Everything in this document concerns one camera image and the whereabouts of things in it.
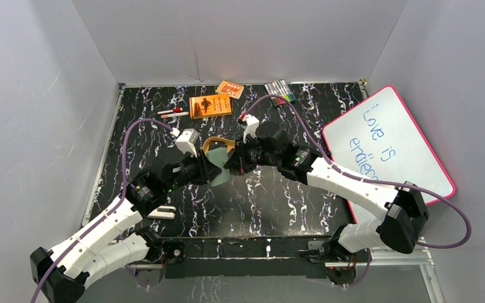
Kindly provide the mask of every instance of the marker set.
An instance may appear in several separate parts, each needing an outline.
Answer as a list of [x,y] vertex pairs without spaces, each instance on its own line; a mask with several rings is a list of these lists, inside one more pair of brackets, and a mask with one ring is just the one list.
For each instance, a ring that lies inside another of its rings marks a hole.
[[[296,101],[296,97],[294,96],[292,90],[283,79],[265,83],[265,89],[267,93],[282,96],[291,103]],[[285,103],[279,98],[271,98],[270,101],[276,107],[280,107],[283,103]]]

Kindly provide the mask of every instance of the white bracket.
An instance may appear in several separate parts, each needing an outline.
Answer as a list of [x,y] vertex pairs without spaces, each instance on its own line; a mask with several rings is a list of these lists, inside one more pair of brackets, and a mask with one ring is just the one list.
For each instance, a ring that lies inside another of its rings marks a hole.
[[198,139],[198,132],[195,129],[187,128],[185,129],[179,137],[176,139],[176,146],[183,155],[185,153],[190,153],[194,157],[197,157],[198,154],[196,153],[196,147],[194,144]]
[[177,138],[179,136],[179,130],[177,128],[172,128],[172,131],[170,132],[170,134]]
[[176,208],[173,206],[160,206],[152,211],[148,218],[173,220],[176,217]]
[[247,135],[250,135],[252,138],[256,138],[256,129],[259,126],[259,120],[252,115],[246,115],[244,116],[242,121],[246,123],[246,127],[244,128],[244,135],[242,136],[242,142],[246,143]]

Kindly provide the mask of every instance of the black marbled table surface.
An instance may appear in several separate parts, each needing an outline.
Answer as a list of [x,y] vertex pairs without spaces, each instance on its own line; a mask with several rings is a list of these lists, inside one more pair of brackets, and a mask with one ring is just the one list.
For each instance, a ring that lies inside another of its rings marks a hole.
[[[312,136],[325,147],[322,128],[362,100],[358,83],[290,85],[296,109],[308,124]],[[124,88],[109,149],[90,219],[107,207],[121,189],[120,148],[124,133],[137,119],[156,117],[158,111],[189,108],[189,97],[214,95],[216,86]],[[266,95],[263,85],[245,85],[239,100],[232,99],[233,115],[192,120],[189,116],[164,120],[180,131],[193,128],[200,134],[196,146],[209,136],[239,138],[243,128],[236,119],[257,98]],[[287,108],[277,109],[263,101],[253,112],[261,121],[275,121],[299,144],[309,145],[302,127]],[[173,139],[163,129],[146,123],[129,138],[128,170],[135,175],[168,148]],[[232,176],[217,187],[186,186],[174,190],[167,205],[177,208],[174,220],[145,219],[162,237],[259,237],[330,235],[337,226],[352,223],[347,202],[322,189],[287,180],[271,167],[258,167],[245,176]]]

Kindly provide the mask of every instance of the cable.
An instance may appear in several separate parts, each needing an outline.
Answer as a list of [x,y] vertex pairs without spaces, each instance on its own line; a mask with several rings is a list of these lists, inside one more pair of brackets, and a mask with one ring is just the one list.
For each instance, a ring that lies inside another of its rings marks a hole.
[[371,250],[370,249],[366,249],[366,250],[367,250],[367,265],[365,266],[365,270],[361,274],[360,279],[352,282],[352,284],[347,284],[346,287],[356,286],[358,283],[361,282],[361,280],[363,280],[365,278],[365,276],[369,272],[369,264],[371,264],[371,261],[373,260],[373,257],[371,256]]
[[351,268],[355,268],[356,264],[358,264],[358,255],[357,254],[354,255],[354,263],[352,264]]
[[319,152],[322,154],[322,156],[325,159],[325,161],[328,164],[330,164],[335,171],[337,171],[337,172],[339,172],[339,173],[341,173],[343,175],[346,175],[347,177],[349,177],[351,179],[354,179],[354,180],[357,180],[357,181],[361,181],[361,182],[365,182],[365,183],[381,184],[381,185],[388,185],[388,186],[406,187],[406,188],[409,188],[409,189],[413,189],[413,190],[416,190],[416,191],[420,191],[422,193],[429,194],[432,197],[435,197],[436,199],[438,199],[438,200],[444,202],[445,204],[447,204],[448,206],[450,206],[464,220],[464,223],[465,223],[465,236],[464,236],[464,238],[462,238],[462,240],[460,240],[460,241],[458,241],[456,243],[451,243],[451,244],[428,244],[428,243],[418,242],[417,243],[418,245],[424,246],[424,247],[429,247],[429,248],[449,249],[449,248],[455,248],[455,247],[461,246],[464,243],[466,243],[469,240],[469,238],[471,238],[471,223],[469,222],[469,219],[467,218],[466,214],[457,205],[455,205],[455,203],[452,203],[449,199],[447,199],[445,197],[442,197],[439,194],[434,193],[433,191],[430,191],[428,189],[424,189],[424,188],[419,187],[419,186],[410,185],[410,184],[403,184],[403,183],[399,183],[399,182],[392,182],[392,181],[380,181],[380,180],[366,179],[366,178],[363,178],[363,177],[358,177],[356,175],[352,175],[352,174],[350,174],[348,172],[343,172],[341,170],[341,168],[339,167],[339,165],[337,163],[335,163],[332,159],[330,159],[328,157],[328,155],[326,154],[326,152],[324,151],[324,149],[322,148],[322,146],[319,143],[317,143],[317,141],[315,141],[315,139],[313,139],[313,136],[309,132],[308,127],[306,126],[306,123],[304,123],[304,120],[302,119],[302,117],[300,117],[298,111],[284,97],[281,97],[281,96],[278,96],[278,95],[265,95],[265,96],[262,96],[261,98],[259,98],[258,100],[256,100],[252,105],[250,105],[250,107],[248,108],[248,110],[246,110],[246,113],[249,114],[250,111],[258,103],[260,103],[264,99],[267,99],[267,98],[270,98],[270,97],[279,98],[279,99],[283,100],[285,102],[285,104],[287,104],[291,108],[291,110],[294,112],[295,116],[297,117],[298,121],[302,125],[302,128],[306,132],[306,136],[308,137],[308,139],[317,147],[317,149],[319,149]]
[[[135,126],[139,125],[140,123],[144,123],[144,122],[154,123],[158,126],[166,128],[170,132],[172,132],[172,130],[173,130],[170,126],[168,126],[168,125],[166,125],[166,124],[164,124],[160,121],[157,121],[155,119],[148,119],[148,118],[137,120],[130,125],[129,129],[126,131],[126,134],[125,134],[125,137],[124,137],[124,142],[123,142],[122,149],[121,149],[121,151],[122,151],[122,155],[121,155],[122,156],[122,177],[123,177],[122,178],[123,179],[122,180],[123,190],[122,190],[122,194],[121,194],[121,199],[120,199],[120,201],[118,201],[118,203],[111,210],[109,210],[109,212],[107,213],[107,216],[103,216],[99,220],[97,220],[94,224],[92,224],[92,226],[90,226],[88,229],[86,229],[79,236],[79,238],[83,238],[86,235],[88,235],[94,228],[96,228],[98,225],[100,225],[109,215],[114,213],[118,209],[118,207],[120,207],[120,205],[122,205],[122,203],[124,202],[126,191],[127,191],[127,174],[126,174],[127,142],[129,140],[129,135],[131,134],[131,131],[133,130],[133,128],[135,128]],[[38,297],[38,294],[40,293],[40,290],[42,289],[42,286],[44,285],[45,281],[49,277],[49,274],[51,274],[51,272],[55,269],[57,264],[60,263],[62,261],[62,259],[64,259],[64,257],[77,245],[77,243],[79,243],[79,241],[77,241],[77,240],[73,241],[68,246],[68,248],[66,248],[63,251],[63,253],[60,256],[58,256],[58,258],[56,260],[53,261],[53,264],[50,265],[50,267],[47,269],[47,271],[44,273],[44,275],[40,279],[40,282],[38,282],[38,286],[36,286],[36,290],[34,291],[34,294],[32,295],[32,299],[30,299],[30,303],[36,302],[36,298]]]
[[155,261],[151,261],[151,262],[149,262],[149,261],[148,261],[148,262],[149,262],[149,263],[156,263],[157,261],[159,261],[160,259],[162,259],[162,257],[163,257],[163,256],[164,256],[164,251],[163,251],[163,249],[162,249],[162,247],[161,247],[161,249],[160,249],[160,256],[159,256],[159,258],[157,258]]
[[133,272],[133,270],[129,267],[129,265],[126,265],[125,268],[127,269],[127,271],[135,278],[136,282],[142,286],[142,287],[146,287],[146,288],[149,288],[149,284],[144,282],[144,280],[142,280],[141,278],[138,278],[138,275],[135,275],[135,273]]
[[162,269],[166,271],[166,265],[168,264],[168,253],[164,252],[163,254],[164,258],[161,262]]

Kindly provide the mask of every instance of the marker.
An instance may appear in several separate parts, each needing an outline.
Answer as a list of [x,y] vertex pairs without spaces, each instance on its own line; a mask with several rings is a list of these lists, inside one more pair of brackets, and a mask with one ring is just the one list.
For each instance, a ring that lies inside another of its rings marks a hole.
[[280,80],[280,87],[282,88],[282,91],[284,92],[285,96],[287,96],[287,100],[290,102],[294,101],[293,94],[290,92],[289,86],[287,86],[287,83],[285,80],[281,79]]
[[282,95],[284,96],[284,98],[287,99],[287,101],[292,101],[291,100],[291,97],[289,96],[289,93],[287,92],[287,90],[285,89],[285,87],[283,86],[283,84],[281,83],[278,83],[278,87],[280,88],[280,92],[282,92]]
[[175,109],[171,110],[163,110],[162,112],[157,112],[158,115],[163,115],[163,114],[171,114],[173,112],[181,112],[183,109],[181,107],[176,107]]
[[[265,83],[265,89],[266,89],[267,93],[269,93],[270,95],[275,95],[274,89],[273,89],[273,87],[270,83]],[[271,97],[270,101],[272,102],[272,105],[274,105],[276,107],[282,106],[282,104],[284,102],[283,100],[278,99],[276,97]]]
[[275,83],[275,82],[271,82],[270,84],[271,84],[271,86],[274,88],[274,93],[275,93],[276,95],[278,95],[278,96],[282,96],[282,95],[283,95],[283,93],[282,93],[282,92],[280,92],[280,89],[278,88],[278,85],[276,85],[276,83]]
[[283,93],[282,89],[280,88],[280,83],[277,83],[276,81],[272,82],[272,86],[276,89],[276,94],[282,96],[284,99],[287,101],[289,100],[289,97]]
[[166,118],[171,118],[171,117],[188,116],[188,115],[189,115],[189,112],[176,112],[176,113],[173,113],[173,114],[162,115],[160,117],[163,118],[163,119],[166,119]]

